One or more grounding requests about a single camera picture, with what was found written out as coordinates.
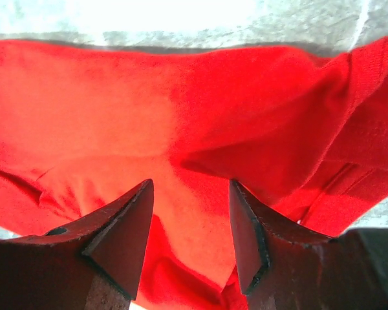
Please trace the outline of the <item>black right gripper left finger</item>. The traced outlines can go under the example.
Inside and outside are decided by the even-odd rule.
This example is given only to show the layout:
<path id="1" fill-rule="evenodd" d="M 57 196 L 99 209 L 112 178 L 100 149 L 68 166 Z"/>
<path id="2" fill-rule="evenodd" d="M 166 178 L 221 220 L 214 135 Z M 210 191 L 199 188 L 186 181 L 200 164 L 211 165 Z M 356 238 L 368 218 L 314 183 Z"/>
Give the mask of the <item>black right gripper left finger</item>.
<path id="1" fill-rule="evenodd" d="M 0 309 L 128 309 L 136 298 L 154 186 L 42 236 L 0 240 Z"/>

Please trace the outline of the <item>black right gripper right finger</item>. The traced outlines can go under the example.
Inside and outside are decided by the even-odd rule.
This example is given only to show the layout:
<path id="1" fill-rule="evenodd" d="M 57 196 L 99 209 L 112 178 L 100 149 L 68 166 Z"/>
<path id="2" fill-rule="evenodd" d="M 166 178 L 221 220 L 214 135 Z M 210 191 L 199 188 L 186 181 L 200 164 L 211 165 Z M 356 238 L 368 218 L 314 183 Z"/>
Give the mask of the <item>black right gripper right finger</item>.
<path id="1" fill-rule="evenodd" d="M 236 180 L 229 201 L 250 309 L 388 309 L 388 229 L 332 238 L 289 220 Z"/>

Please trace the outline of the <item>bright red t shirt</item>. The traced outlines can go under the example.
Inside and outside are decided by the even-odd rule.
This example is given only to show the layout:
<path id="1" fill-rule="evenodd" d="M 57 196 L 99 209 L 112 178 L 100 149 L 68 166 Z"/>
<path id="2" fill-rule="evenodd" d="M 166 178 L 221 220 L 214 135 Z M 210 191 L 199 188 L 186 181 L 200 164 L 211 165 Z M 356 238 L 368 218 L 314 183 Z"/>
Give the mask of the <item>bright red t shirt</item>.
<path id="1" fill-rule="evenodd" d="M 138 303 L 245 309 L 231 179 L 329 235 L 388 197 L 388 37 L 336 57 L 0 41 L 0 226 L 43 234 L 148 178 Z"/>

